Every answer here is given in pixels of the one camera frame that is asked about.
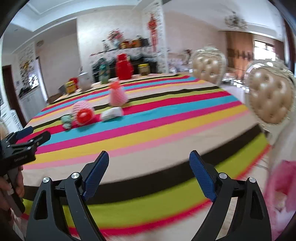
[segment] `yellow jar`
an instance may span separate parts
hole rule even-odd
[[[149,64],[139,64],[138,71],[141,76],[150,74],[150,66]]]
[[[72,94],[76,91],[76,86],[75,86],[74,81],[70,81],[70,82],[66,83],[65,87],[66,87],[67,94]]]

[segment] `doorway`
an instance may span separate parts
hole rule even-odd
[[[20,108],[16,93],[15,93],[15,87],[13,85],[13,78],[12,78],[12,72],[11,72],[11,65],[3,66],[2,74],[3,74],[3,82],[4,82],[4,87],[5,87],[9,106],[11,109],[16,111],[22,126],[25,127],[27,122],[24,118],[24,115],[22,113],[22,110]]]

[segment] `table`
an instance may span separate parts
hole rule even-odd
[[[174,233],[179,227],[181,239],[191,240],[209,208],[188,163],[192,150],[218,172],[243,179],[251,173],[264,187],[269,145],[254,116],[234,96],[179,74],[133,77],[122,85],[129,97],[123,117],[99,121],[110,108],[109,87],[95,84],[85,93],[61,97],[28,123],[34,133],[25,140],[44,130],[52,137],[38,148],[36,160],[24,166],[24,218],[45,176],[67,178],[102,150],[109,153],[110,164],[88,207],[110,237],[133,235],[138,240],[137,234],[150,235],[153,229],[159,240],[180,240]],[[70,114],[79,100],[88,100],[96,117],[87,126],[64,131],[60,117]],[[66,205],[64,212],[75,234]]]

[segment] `blue gripper pad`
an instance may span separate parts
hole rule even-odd
[[[22,138],[24,138],[24,137],[26,137],[26,136],[32,134],[33,131],[34,131],[34,130],[33,130],[33,127],[28,126],[27,128],[22,129],[21,131],[18,131],[16,138],[17,138],[18,140],[20,140],[20,139],[22,139]]]
[[[105,152],[84,181],[82,198],[87,201],[93,197],[109,165],[109,155]]]
[[[194,151],[192,151],[189,155],[189,165],[205,197],[214,202],[217,198],[215,193],[215,184]]]

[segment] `metal screw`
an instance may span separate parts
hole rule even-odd
[[[79,177],[79,173],[78,173],[78,172],[75,172],[75,173],[73,173],[73,174],[71,175],[71,177],[72,177],[73,179],[76,179],[76,178]]]
[[[250,182],[252,182],[252,183],[255,183],[255,182],[256,182],[256,179],[253,178],[253,177],[250,177],[249,180],[250,180]]]
[[[45,177],[45,178],[43,178],[43,181],[42,182],[44,182],[44,183],[48,183],[49,182],[49,177]]]
[[[219,177],[222,178],[222,179],[226,179],[227,178],[227,175],[225,173],[221,172],[219,174]]]

